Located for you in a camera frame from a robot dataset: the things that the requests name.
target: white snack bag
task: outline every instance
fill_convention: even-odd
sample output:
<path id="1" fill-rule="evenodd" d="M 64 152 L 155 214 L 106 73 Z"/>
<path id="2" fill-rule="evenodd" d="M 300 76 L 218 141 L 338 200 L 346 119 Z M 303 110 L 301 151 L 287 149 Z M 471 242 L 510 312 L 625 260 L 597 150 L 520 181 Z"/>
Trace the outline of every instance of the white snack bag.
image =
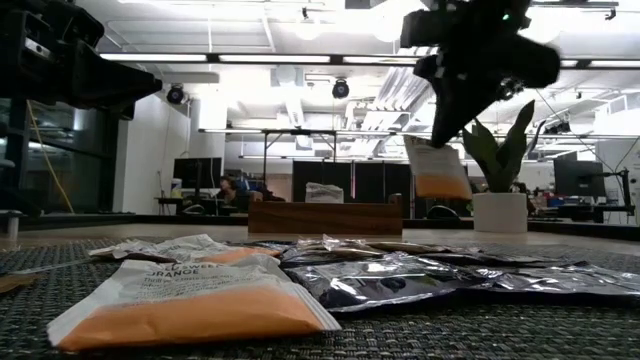
<path id="1" fill-rule="evenodd" d="M 47 325 L 65 351 L 302 335 L 340 325 L 268 255 L 238 263 L 126 260 Z"/>
<path id="2" fill-rule="evenodd" d="M 133 240 L 104 249 L 89 251 L 89 256 L 114 259 L 153 260 L 156 262 L 210 261 L 235 262 L 251 254 L 278 255 L 278 251 L 263 248 L 228 246 L 213 241 L 209 235 L 185 236 L 159 244 Z"/>
<path id="3" fill-rule="evenodd" d="M 335 185 L 307 183 L 306 203 L 344 203 L 344 191 Z"/>
<path id="4" fill-rule="evenodd" d="M 415 136 L 405 136 L 404 146 L 418 196 L 471 200 L 469 180 L 454 148 L 436 149 L 429 140 Z"/>

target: white flower pot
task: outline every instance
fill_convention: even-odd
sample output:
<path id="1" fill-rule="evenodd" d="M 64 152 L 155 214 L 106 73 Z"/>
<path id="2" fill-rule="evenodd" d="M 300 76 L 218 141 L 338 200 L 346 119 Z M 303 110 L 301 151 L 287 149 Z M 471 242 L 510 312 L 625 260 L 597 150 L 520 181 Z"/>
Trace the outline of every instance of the white flower pot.
<path id="1" fill-rule="evenodd" d="M 527 232 L 527 195 L 484 193 L 473 195 L 473 226 L 476 231 Z"/>

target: yellow cable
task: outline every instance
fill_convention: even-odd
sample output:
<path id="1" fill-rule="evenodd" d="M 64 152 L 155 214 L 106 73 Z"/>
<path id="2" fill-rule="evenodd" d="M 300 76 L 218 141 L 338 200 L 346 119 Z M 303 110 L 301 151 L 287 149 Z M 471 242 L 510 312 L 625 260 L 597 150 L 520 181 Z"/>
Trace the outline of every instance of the yellow cable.
<path id="1" fill-rule="evenodd" d="M 60 181 L 58 181 L 58 176 L 56 176 L 55 171 L 53 171 L 53 166 L 51 166 L 51 162 L 49 161 L 49 155 L 47 155 L 47 151 L 44 149 L 44 144 L 42 143 L 42 138 L 40 137 L 40 129 L 38 128 L 38 124 L 36 123 L 36 117 L 33 116 L 33 110 L 31 109 L 31 102 L 28 100 L 27 100 L 27 110 L 29 110 L 29 117 L 31 118 L 31 123 L 33 124 L 33 128 L 36 130 L 36 136 L 38 137 L 38 141 L 40 142 L 40 148 L 42 149 L 42 153 L 44 154 L 44 160 L 47 162 L 47 166 L 49 167 L 49 172 L 51 173 L 51 176 L 53 176 L 53 180 L 55 181 L 56 186 L 58 187 L 58 190 L 60 190 L 60 193 L 64 198 L 64 202 L 67 204 L 67 207 L 69 208 L 69 211 L 72 214 L 75 214 L 75 212 L 73 211 L 73 206 L 71 206 L 71 202 L 67 197 L 67 193 L 64 192 L 62 185 L 60 185 Z"/>

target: window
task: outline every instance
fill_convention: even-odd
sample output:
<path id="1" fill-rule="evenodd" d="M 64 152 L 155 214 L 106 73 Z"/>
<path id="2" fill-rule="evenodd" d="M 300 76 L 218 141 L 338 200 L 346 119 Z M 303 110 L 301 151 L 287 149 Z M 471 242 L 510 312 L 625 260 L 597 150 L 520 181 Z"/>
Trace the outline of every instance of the window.
<path id="1" fill-rule="evenodd" d="M 51 167 L 76 212 L 100 209 L 100 159 L 44 146 Z M 67 212 L 64 197 L 49 171 L 40 143 L 29 142 L 27 175 L 23 185 L 29 197 L 45 212 Z"/>
<path id="2" fill-rule="evenodd" d="M 45 213 L 68 212 L 57 178 L 76 213 L 112 210 L 118 121 L 104 111 L 62 103 L 30 104 L 55 176 L 32 126 L 27 102 L 0 99 L 0 116 L 7 115 L 2 121 L 10 130 L 0 142 L 0 156 L 6 154 L 15 164 L 0 174 L 3 185 L 18 188 Z"/>
<path id="3" fill-rule="evenodd" d="M 31 104 L 43 140 L 87 151 L 104 151 L 103 113 L 78 110 L 63 103 L 45 105 L 34 101 Z M 33 138 L 36 136 L 35 129 L 31 123 L 29 126 Z"/>

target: computer monitor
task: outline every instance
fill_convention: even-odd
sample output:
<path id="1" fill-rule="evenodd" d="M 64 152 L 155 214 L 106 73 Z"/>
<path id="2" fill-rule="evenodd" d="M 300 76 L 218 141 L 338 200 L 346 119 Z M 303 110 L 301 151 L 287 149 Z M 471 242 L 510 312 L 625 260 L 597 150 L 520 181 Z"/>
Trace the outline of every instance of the computer monitor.
<path id="1" fill-rule="evenodd" d="M 173 165 L 173 177 L 182 179 L 183 189 L 220 188 L 221 158 L 176 159 Z"/>
<path id="2" fill-rule="evenodd" d="M 594 161 L 554 160 L 556 194 L 566 196 L 607 196 L 602 164 Z"/>

